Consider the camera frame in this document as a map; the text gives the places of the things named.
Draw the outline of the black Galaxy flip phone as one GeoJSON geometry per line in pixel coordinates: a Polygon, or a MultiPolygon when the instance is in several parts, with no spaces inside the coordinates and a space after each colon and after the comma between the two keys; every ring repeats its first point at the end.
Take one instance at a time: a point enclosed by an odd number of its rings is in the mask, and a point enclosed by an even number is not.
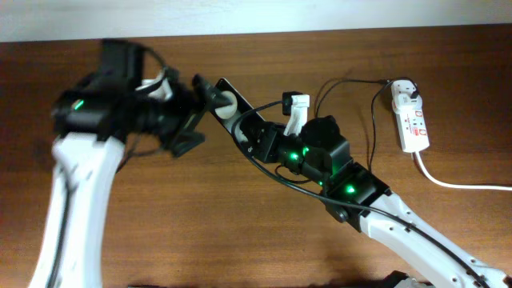
{"type": "Polygon", "coordinates": [[[220,78],[215,87],[227,96],[232,104],[223,108],[214,110],[214,117],[225,128],[230,136],[235,136],[241,147],[248,154],[253,154],[257,145],[257,136],[260,133],[259,128],[263,128],[264,118],[258,113],[247,116],[238,124],[238,128],[233,133],[233,124],[245,112],[252,110],[253,107],[249,102],[231,85],[226,78],[220,78]]]}

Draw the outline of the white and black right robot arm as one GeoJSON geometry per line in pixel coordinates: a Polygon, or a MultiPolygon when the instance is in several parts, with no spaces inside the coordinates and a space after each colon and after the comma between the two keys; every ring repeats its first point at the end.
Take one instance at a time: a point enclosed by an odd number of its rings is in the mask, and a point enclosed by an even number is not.
{"type": "Polygon", "coordinates": [[[465,252],[413,212],[398,194],[350,156],[331,117],[297,133],[259,115],[243,116],[233,140],[261,172],[321,201],[338,222],[379,242],[411,265],[428,287],[509,287],[504,271],[465,252]]]}

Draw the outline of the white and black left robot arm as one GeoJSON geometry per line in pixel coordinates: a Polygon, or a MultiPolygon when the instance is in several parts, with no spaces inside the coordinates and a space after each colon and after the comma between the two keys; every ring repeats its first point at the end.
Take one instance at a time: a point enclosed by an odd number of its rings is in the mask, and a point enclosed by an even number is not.
{"type": "Polygon", "coordinates": [[[134,156],[131,134],[148,134],[160,149],[180,157],[204,142],[196,125],[233,100],[201,76],[184,86],[176,69],[162,64],[143,77],[148,46],[102,41],[98,69],[54,103],[57,138],[50,206],[32,287],[100,287],[107,207],[114,177],[134,156]]]}

